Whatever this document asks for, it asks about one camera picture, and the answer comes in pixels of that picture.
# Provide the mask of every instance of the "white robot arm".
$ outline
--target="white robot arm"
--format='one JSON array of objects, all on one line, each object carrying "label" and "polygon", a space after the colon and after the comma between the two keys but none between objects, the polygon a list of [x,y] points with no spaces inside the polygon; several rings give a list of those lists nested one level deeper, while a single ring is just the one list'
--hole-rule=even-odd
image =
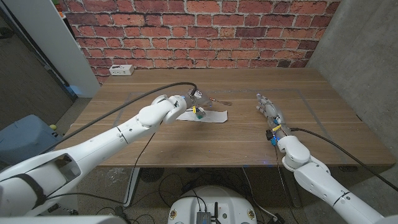
[{"label": "white robot arm", "polygon": [[282,163],[294,173],[301,187],[332,206],[348,223],[376,223],[383,219],[380,213],[335,180],[324,163],[311,156],[307,147],[291,134],[281,110],[271,100],[260,94],[257,94],[257,99],[257,109],[272,128],[267,132],[267,138],[286,153]]},{"label": "white robot arm", "polygon": [[71,191],[97,165],[143,136],[155,133],[207,96],[157,97],[125,123],[79,145],[35,156],[0,173],[0,217],[35,216]]}]

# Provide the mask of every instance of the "power strip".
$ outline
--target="power strip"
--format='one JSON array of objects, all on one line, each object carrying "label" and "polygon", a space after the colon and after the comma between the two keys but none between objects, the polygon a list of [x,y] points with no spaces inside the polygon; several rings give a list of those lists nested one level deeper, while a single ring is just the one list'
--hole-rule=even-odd
[{"label": "power strip", "polygon": [[109,71],[111,75],[131,75],[134,68],[132,65],[112,65]]}]

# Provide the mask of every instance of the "yellow object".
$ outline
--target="yellow object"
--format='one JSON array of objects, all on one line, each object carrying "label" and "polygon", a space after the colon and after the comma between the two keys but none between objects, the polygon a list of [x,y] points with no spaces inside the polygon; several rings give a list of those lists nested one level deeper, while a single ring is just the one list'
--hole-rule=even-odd
[{"label": "yellow object", "polygon": [[272,128],[272,130],[273,130],[273,131],[276,131],[276,130],[278,130],[280,127],[281,127],[281,125],[278,125],[278,126]]}]

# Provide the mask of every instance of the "paper sheet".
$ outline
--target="paper sheet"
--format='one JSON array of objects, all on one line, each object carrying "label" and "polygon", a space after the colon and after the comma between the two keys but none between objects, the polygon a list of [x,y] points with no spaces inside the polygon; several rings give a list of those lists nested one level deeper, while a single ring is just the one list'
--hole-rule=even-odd
[{"label": "paper sheet", "polygon": [[182,121],[199,121],[199,122],[209,122],[209,123],[224,123],[227,117],[227,111],[217,112],[217,111],[207,111],[205,110],[206,116],[202,119],[197,118],[196,114],[192,111],[186,111],[181,114],[177,119]]}]

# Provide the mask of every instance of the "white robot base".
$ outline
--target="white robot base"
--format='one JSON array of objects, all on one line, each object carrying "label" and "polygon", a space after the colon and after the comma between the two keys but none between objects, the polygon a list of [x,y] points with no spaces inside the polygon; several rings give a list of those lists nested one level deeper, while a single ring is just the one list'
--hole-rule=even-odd
[{"label": "white robot base", "polygon": [[226,187],[208,185],[190,190],[174,202],[167,223],[210,224],[211,222],[256,224],[257,218],[253,206],[240,194]]}]

